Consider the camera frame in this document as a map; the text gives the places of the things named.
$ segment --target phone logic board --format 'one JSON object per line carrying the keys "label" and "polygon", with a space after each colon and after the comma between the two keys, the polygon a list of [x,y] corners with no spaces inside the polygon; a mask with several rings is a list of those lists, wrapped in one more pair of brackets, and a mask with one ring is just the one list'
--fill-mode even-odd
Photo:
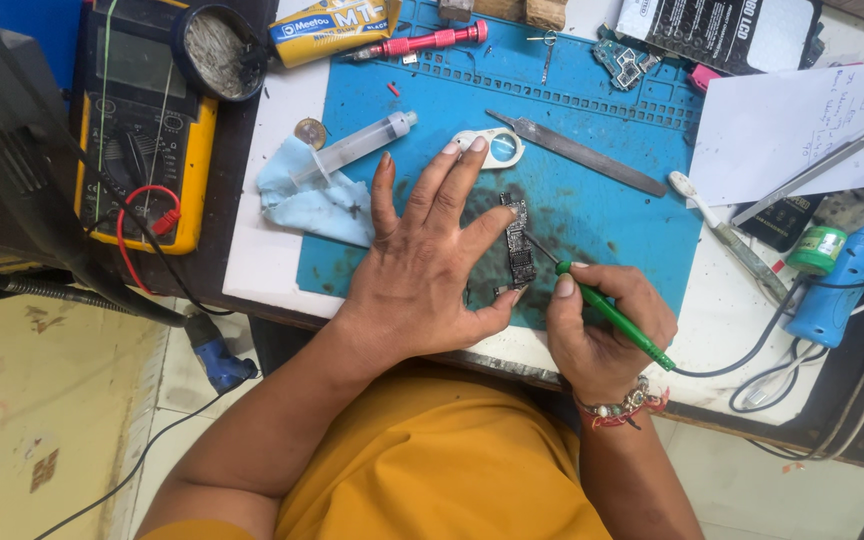
{"label": "phone logic board", "polygon": [[532,261],[532,242],[525,237],[525,226],[529,219],[529,212],[525,207],[525,201],[512,200],[512,194],[499,194],[499,201],[517,211],[515,221],[511,222],[505,229],[505,239],[509,246],[509,267],[511,270],[511,283],[501,285],[492,289],[495,297],[509,289],[520,290],[536,278],[536,267]]}
{"label": "phone logic board", "polygon": [[636,43],[640,48],[629,46],[635,40],[628,37],[619,39],[606,25],[599,27],[599,40],[592,45],[592,55],[606,67],[611,74],[611,83],[620,91],[634,89],[642,75],[654,68],[662,60],[647,50],[645,43]]}

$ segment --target handwritten note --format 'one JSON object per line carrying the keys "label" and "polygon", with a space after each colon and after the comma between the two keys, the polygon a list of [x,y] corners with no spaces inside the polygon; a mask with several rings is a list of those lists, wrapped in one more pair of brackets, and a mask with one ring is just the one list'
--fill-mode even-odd
{"label": "handwritten note", "polygon": [[[711,206],[758,201],[864,133],[864,64],[715,79],[689,177]],[[864,188],[864,152],[796,195]]]}

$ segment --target green container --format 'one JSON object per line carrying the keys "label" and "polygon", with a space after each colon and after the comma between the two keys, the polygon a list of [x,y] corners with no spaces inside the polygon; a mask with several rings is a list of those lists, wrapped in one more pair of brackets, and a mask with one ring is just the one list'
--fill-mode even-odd
{"label": "green container", "polygon": [[810,227],[785,263],[799,272],[828,276],[846,243],[846,233],[832,227]]}

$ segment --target screen protector package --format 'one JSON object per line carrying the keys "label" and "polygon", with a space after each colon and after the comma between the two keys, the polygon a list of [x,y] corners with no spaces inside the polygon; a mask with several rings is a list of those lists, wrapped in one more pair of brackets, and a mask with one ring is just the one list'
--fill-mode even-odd
{"label": "screen protector package", "polygon": [[286,68],[392,36],[402,0],[321,0],[273,22],[269,37]]}
{"label": "screen protector package", "polygon": [[810,0],[625,0],[617,32],[732,75],[799,69],[822,8]]}

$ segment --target mustard yellow shirt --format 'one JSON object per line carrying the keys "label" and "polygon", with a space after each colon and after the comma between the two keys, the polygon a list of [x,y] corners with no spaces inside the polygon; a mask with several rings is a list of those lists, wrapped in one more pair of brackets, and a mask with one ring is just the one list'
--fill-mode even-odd
{"label": "mustard yellow shirt", "polygon": [[[282,501],[279,540],[608,540],[575,471],[579,441],[510,383],[448,368],[378,378],[342,411]],[[142,540],[254,540],[181,521]]]}

